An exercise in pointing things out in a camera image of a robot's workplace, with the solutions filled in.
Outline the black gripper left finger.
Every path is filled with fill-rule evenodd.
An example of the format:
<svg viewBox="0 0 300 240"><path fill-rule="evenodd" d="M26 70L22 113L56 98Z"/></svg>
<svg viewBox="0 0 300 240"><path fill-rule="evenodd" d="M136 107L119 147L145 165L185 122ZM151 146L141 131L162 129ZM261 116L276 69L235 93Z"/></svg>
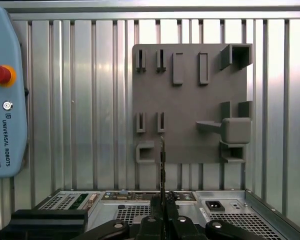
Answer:
<svg viewBox="0 0 300 240"><path fill-rule="evenodd" d="M165 238L165 196L156 194L150 200L150 215L138 224L123 220L105 222L78 236L75 240L163 240Z"/></svg>

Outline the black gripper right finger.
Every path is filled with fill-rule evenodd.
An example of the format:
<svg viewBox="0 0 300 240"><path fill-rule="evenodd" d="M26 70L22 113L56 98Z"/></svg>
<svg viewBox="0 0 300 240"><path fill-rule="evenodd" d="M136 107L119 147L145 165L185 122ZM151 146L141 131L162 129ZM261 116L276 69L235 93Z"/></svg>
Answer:
<svg viewBox="0 0 300 240"><path fill-rule="evenodd" d="M222 220L211 220L205 227L182 216L176 205L177 195L166 193L166 232L170 240L258 240L259 236Z"/></svg>

